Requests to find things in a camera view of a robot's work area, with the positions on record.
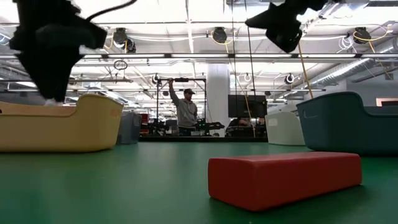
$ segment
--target white pillar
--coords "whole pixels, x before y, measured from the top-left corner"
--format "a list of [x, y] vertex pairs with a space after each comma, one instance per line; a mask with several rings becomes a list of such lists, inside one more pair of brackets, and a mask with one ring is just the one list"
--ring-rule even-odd
[[[228, 94], [229, 94], [229, 70], [227, 64], [209, 64], [207, 70], [207, 122], [220, 122], [225, 128], [229, 125], [228, 118]], [[217, 130], [224, 137], [224, 129]]]

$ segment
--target baseball cap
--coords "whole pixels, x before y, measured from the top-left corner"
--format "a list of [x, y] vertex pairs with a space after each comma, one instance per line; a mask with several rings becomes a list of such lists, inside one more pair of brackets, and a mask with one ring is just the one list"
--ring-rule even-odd
[[195, 93], [192, 91], [192, 89], [186, 89], [186, 90], [184, 90], [184, 93], [192, 93], [192, 94], [195, 94]]

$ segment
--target gray hoodie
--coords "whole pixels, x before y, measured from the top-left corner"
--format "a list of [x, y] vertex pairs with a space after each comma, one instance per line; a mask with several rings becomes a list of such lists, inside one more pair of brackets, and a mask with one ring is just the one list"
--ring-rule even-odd
[[178, 126], [181, 128], [192, 128], [197, 123], [198, 108], [192, 101], [179, 99], [174, 89], [170, 89], [170, 97], [177, 107]]

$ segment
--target green floor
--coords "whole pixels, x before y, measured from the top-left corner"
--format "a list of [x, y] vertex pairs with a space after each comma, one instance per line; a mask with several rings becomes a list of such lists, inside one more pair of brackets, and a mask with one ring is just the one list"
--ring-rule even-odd
[[268, 212], [209, 198], [210, 157], [299, 151], [306, 149], [141, 142], [92, 154], [1, 154], [0, 223], [397, 223], [398, 158], [363, 158], [362, 187]]

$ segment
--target yellow bin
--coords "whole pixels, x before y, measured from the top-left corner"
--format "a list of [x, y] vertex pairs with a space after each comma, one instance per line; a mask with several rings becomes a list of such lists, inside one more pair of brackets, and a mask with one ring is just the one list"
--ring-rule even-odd
[[0, 152], [95, 152], [116, 144], [123, 105], [83, 95], [76, 107], [0, 102]]

